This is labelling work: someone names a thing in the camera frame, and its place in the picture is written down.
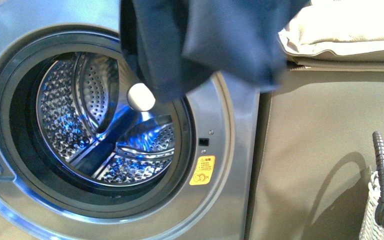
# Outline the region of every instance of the warning sticker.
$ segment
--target warning sticker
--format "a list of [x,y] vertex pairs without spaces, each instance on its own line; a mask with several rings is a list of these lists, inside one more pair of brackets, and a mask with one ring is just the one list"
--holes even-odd
[[216,156],[200,156],[196,164],[195,172],[190,180],[190,185],[208,184],[213,174]]

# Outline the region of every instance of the gray handle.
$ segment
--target gray handle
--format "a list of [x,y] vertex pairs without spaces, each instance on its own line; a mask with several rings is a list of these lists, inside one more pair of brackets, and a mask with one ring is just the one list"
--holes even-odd
[[374,219],[384,228],[384,140],[380,132],[373,132],[373,146],[376,155],[376,170],[379,176],[380,198],[377,202]]

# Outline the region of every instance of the silver washing machine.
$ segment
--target silver washing machine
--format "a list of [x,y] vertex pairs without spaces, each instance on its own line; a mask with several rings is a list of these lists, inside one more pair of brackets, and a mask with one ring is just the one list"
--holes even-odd
[[243,239],[258,89],[217,73],[152,102],[119,19],[118,0],[0,0],[0,224]]

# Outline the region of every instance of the dark blue cloth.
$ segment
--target dark blue cloth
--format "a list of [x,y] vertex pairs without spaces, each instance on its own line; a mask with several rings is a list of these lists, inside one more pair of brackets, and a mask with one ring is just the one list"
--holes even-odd
[[277,32],[306,2],[133,0],[142,80],[161,102],[184,97],[218,70],[272,91],[285,64]]

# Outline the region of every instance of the laundry basket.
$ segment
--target laundry basket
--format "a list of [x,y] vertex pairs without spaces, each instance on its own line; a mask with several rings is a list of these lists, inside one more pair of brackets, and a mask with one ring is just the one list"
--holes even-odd
[[368,200],[361,225],[361,240],[384,240],[384,141],[378,131],[373,133],[376,171],[370,176]]

